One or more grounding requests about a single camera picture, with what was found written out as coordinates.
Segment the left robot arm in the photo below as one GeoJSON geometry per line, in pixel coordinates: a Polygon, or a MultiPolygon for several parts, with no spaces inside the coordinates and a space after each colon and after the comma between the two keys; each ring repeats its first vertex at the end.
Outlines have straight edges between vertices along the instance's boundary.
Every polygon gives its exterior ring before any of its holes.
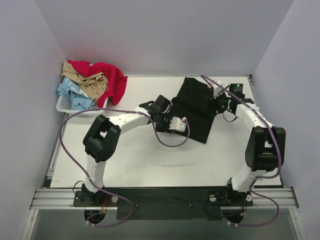
{"type": "Polygon", "coordinates": [[[180,118],[166,112],[170,105],[170,100],[159,95],[155,101],[142,103],[133,111],[112,117],[101,114],[95,118],[83,139],[89,176],[85,178],[81,189],[91,206],[98,206],[103,200],[103,193],[99,189],[104,187],[106,161],[115,153],[120,135],[150,123],[154,123],[155,130],[162,133],[186,129],[180,118]]]}

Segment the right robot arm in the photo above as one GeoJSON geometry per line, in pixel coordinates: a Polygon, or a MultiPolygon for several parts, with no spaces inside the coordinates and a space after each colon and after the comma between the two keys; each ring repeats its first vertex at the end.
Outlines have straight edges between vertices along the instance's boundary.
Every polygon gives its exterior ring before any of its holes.
{"type": "Polygon", "coordinates": [[[273,179],[281,172],[284,163],[286,131],[270,123],[251,98],[245,97],[242,83],[226,87],[218,81],[209,84],[212,97],[209,99],[217,114],[229,112],[240,120],[250,135],[244,153],[245,164],[232,177],[223,192],[223,199],[229,205],[241,199],[257,180],[273,179]]]}

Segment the black t shirt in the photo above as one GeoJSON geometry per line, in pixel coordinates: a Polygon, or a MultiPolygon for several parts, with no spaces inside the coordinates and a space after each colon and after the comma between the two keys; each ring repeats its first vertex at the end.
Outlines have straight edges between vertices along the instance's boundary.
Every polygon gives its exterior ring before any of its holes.
{"type": "Polygon", "coordinates": [[[190,133],[187,130],[177,132],[182,136],[205,144],[217,112],[210,103],[212,92],[208,86],[195,78],[185,77],[177,95],[172,98],[171,112],[176,117],[187,118],[190,133]]]}

